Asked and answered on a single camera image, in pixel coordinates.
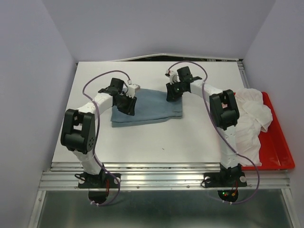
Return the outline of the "light blue denim skirt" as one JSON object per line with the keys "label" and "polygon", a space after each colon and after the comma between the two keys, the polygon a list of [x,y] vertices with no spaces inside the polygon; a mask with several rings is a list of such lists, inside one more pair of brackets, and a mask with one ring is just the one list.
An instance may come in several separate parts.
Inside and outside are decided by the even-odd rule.
{"label": "light blue denim skirt", "polygon": [[168,102],[167,93],[141,89],[136,93],[135,115],[130,116],[112,108],[111,125],[113,128],[158,124],[183,116],[182,98]]}

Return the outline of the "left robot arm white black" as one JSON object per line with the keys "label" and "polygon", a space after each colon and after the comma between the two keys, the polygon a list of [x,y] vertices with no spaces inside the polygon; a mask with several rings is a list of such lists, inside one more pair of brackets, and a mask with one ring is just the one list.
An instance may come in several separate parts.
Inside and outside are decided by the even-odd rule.
{"label": "left robot arm white black", "polygon": [[123,80],[112,78],[108,87],[102,88],[94,98],[78,109],[68,109],[65,112],[60,136],[61,145],[78,158],[89,174],[89,181],[95,187],[105,184],[105,174],[102,164],[96,161],[94,148],[98,133],[95,128],[100,126],[100,115],[106,110],[116,107],[123,114],[134,116],[140,86]]}

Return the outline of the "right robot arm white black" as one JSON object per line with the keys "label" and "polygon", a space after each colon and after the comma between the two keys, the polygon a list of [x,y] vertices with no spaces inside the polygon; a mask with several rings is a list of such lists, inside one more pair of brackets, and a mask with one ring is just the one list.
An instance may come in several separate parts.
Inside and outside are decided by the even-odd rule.
{"label": "right robot arm white black", "polygon": [[209,118],[220,138],[219,181],[230,185],[236,179],[234,171],[241,170],[236,152],[236,125],[240,117],[234,92],[221,90],[206,83],[207,78],[193,76],[189,67],[182,67],[174,72],[168,69],[165,75],[169,78],[166,84],[168,102],[177,101],[186,92],[201,97],[206,106]]}

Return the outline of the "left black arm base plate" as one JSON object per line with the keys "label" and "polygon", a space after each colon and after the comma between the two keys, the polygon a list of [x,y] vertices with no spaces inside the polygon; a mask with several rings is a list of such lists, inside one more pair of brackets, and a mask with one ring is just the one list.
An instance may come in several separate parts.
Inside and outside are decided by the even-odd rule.
{"label": "left black arm base plate", "polygon": [[77,173],[74,175],[78,179],[78,188],[80,189],[117,189],[118,182],[108,173],[100,175],[91,175],[88,173]]}

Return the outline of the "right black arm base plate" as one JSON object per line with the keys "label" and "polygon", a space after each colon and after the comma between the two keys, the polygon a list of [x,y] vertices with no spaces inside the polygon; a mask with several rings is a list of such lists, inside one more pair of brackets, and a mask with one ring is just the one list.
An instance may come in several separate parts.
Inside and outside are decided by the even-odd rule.
{"label": "right black arm base plate", "polygon": [[247,180],[244,172],[232,176],[221,175],[219,172],[207,172],[204,173],[201,186],[203,188],[246,187]]}

